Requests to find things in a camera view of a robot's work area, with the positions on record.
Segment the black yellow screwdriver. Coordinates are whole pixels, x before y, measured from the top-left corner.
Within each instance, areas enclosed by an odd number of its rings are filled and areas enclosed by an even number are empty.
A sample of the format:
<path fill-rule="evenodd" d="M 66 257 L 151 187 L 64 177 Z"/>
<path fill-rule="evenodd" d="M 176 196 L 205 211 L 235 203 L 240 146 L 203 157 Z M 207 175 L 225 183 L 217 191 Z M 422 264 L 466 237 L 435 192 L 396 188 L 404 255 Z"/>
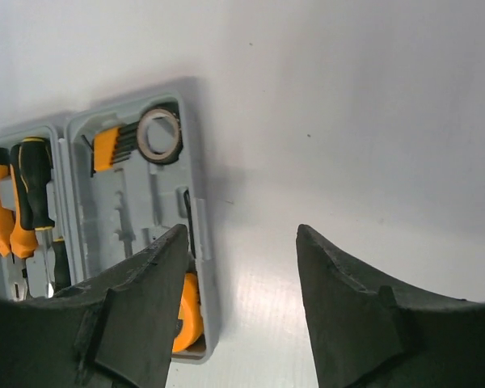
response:
<path fill-rule="evenodd" d="M 27 199 L 32 208 L 32 225 L 43 245 L 44 266 L 47 277 L 47 296 L 53 295 L 50 276 L 49 248 L 50 232 L 55 222 L 49 216 L 47 185 L 50 182 L 52 159 L 48 141 L 42 137 L 25 137 L 19 149 L 19 167 Z"/>
<path fill-rule="evenodd" d="M 54 252 L 54 292 L 59 291 L 71 286 L 71 276 L 70 267 L 68 262 L 68 256 L 66 251 L 65 240 L 63 238 L 58 238 L 53 241 L 53 252 Z"/>

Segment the orange black pliers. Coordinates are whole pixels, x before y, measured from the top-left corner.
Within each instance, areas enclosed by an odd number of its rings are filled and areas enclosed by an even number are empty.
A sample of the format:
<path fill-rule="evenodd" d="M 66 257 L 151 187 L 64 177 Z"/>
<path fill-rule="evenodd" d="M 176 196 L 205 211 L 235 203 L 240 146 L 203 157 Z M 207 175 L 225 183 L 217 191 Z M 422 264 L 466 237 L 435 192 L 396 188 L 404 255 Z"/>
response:
<path fill-rule="evenodd" d="M 27 191 L 21 182 L 20 144 L 0 147 L 0 256 L 6 260 L 11 298 L 20 302 L 32 296 L 29 265 L 39 247 Z"/>

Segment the orange hex key set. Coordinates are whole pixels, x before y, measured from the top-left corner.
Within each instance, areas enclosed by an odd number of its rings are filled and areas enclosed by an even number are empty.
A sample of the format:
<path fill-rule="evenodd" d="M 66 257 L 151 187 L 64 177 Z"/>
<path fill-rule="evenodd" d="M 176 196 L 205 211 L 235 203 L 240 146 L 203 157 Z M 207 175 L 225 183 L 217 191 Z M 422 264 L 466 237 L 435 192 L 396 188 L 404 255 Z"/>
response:
<path fill-rule="evenodd" d="M 115 164 L 128 160 L 137 148 L 137 123 L 106 129 L 89 141 L 81 136 L 91 151 L 91 177 L 97 172 L 111 169 Z"/>

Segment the orange tape measure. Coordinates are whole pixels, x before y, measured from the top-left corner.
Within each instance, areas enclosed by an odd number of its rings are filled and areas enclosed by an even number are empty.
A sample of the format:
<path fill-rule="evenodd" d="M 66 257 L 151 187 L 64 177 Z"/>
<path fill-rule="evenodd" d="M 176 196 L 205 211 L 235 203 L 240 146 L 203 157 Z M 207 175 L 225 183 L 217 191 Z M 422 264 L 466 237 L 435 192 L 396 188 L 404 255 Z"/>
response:
<path fill-rule="evenodd" d="M 196 242 L 193 231 L 192 200 L 188 189 L 183 192 L 183 202 L 188 219 L 189 252 L 192 258 L 189 269 L 184 276 L 183 292 L 172 347 L 173 353 L 179 353 L 190 348 L 204 332 L 204 324 L 200 312 L 199 280 L 195 265 Z"/>

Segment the grey plastic tool case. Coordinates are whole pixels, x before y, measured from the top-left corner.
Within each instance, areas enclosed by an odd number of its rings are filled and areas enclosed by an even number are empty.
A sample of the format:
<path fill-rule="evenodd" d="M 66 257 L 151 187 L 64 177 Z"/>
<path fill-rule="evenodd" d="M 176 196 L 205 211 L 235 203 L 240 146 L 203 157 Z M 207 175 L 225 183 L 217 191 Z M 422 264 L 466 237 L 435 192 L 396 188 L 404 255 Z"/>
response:
<path fill-rule="evenodd" d="M 173 353 L 173 361 L 184 364 L 208 360 L 218 342 L 221 321 L 198 119 L 203 98 L 196 78 L 177 78 L 101 103 L 71 116 L 63 126 L 41 122 L 0 134 L 0 147 L 6 149 L 25 137 L 43 137 L 51 145 L 54 169 L 48 210 L 56 223 L 52 235 L 65 240 L 71 280 L 76 283 L 138 253 L 171 227 L 188 227 L 183 192 L 189 190 L 204 332 L 190 348 Z M 135 149 L 128 160 L 91 177 L 91 151 L 81 136 L 93 141 L 106 129 L 138 124 L 155 108 L 165 108 L 179 118 L 183 148 L 178 160 L 153 164 Z"/>

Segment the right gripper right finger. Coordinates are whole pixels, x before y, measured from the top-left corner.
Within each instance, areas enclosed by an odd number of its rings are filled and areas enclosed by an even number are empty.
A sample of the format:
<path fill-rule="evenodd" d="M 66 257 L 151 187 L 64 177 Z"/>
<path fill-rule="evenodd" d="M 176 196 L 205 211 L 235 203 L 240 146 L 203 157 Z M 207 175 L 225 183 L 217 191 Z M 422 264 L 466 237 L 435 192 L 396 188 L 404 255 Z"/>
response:
<path fill-rule="evenodd" d="M 485 387 L 485 302 L 409 285 L 308 225 L 297 266 L 321 387 Z"/>

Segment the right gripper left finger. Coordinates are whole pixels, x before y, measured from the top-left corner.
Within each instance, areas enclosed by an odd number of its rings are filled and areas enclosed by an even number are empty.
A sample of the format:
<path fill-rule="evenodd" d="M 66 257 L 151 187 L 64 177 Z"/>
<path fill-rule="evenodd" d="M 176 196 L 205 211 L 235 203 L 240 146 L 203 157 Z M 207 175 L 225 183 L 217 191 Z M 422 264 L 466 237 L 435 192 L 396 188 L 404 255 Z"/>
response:
<path fill-rule="evenodd" d="M 189 264 L 177 225 L 51 298 L 0 298 L 0 387 L 163 387 Z"/>

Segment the black tape roll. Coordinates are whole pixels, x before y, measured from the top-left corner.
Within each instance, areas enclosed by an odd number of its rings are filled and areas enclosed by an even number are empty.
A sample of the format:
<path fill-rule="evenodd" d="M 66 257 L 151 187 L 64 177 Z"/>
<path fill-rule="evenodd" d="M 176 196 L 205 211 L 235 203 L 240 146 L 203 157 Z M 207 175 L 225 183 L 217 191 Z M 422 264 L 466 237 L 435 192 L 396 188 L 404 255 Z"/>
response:
<path fill-rule="evenodd" d="M 176 162 L 183 148 L 177 115 L 165 108 L 149 110 L 137 126 L 137 148 L 147 162 L 157 165 Z"/>

